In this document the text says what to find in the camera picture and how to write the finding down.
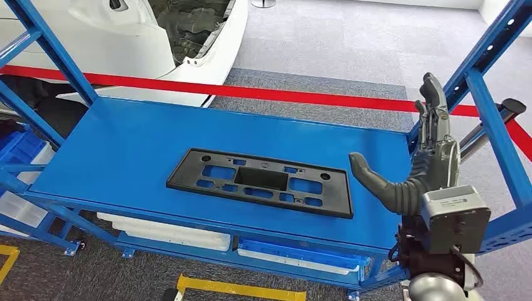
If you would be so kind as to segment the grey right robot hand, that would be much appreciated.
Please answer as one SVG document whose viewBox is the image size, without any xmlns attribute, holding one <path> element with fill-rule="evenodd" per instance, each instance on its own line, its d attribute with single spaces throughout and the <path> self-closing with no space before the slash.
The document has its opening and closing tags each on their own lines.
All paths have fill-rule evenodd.
<svg viewBox="0 0 532 301">
<path fill-rule="evenodd" d="M 353 176 L 387 210 L 402 216 L 420 214 L 423 194 L 456 186 L 459 174 L 459 143 L 450 134 L 445 93 L 432 73 L 424 74 L 420 93 L 425 102 L 415 102 L 420 114 L 418 149 L 407 180 L 390 182 L 371 170 L 362 154 L 349 154 Z"/>
</svg>

